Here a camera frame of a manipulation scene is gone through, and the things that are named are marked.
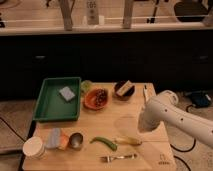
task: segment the sponge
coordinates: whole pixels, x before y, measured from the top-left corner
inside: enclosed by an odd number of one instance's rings
[[[121,86],[121,88],[118,89],[117,94],[119,96],[123,96],[129,89],[133,87],[133,84],[128,80],[124,83],[124,85]]]
[[[75,94],[67,86],[59,90],[59,92],[66,101],[70,101],[75,97]]]
[[[53,128],[49,134],[45,147],[47,149],[58,148],[65,150],[69,143],[69,136],[67,136],[60,128]]]

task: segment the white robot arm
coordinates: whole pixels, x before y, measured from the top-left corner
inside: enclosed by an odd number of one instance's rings
[[[177,95],[169,90],[150,98],[139,116],[139,131],[152,131],[166,121],[213,148],[213,121],[185,112],[177,104]]]

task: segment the black cabinet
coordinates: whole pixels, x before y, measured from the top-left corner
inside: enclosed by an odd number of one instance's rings
[[[0,98],[35,98],[44,78],[213,87],[212,30],[0,37]]]

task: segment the green pepper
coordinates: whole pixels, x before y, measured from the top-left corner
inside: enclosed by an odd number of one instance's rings
[[[90,143],[93,143],[95,141],[100,141],[104,144],[106,144],[109,148],[111,148],[111,150],[116,151],[117,150],[117,145],[114,144],[112,141],[108,140],[107,138],[104,137],[95,137],[93,138]]]

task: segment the floor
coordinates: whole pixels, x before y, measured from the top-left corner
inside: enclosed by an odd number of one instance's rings
[[[208,95],[213,98],[213,92],[207,92]],[[185,110],[191,101],[183,96],[182,92],[177,92],[180,99],[178,107]],[[196,116],[200,116],[213,121],[213,105],[207,108],[189,108],[189,112]],[[167,133],[169,136],[170,143],[178,149],[187,150],[192,147],[194,139],[182,132],[181,130],[175,128],[174,126],[165,123]],[[192,171],[212,171],[213,170],[213,149],[196,141],[194,149],[190,152],[183,153],[178,152],[173,149],[173,154],[175,156],[183,159]],[[180,160],[175,160],[177,163],[177,171],[187,171],[188,169]]]
[[[3,118],[24,139],[29,133],[33,116],[35,100],[0,102],[0,117]],[[17,171],[22,155],[5,154],[14,150],[21,150],[23,141],[18,138],[0,120],[0,170]]]

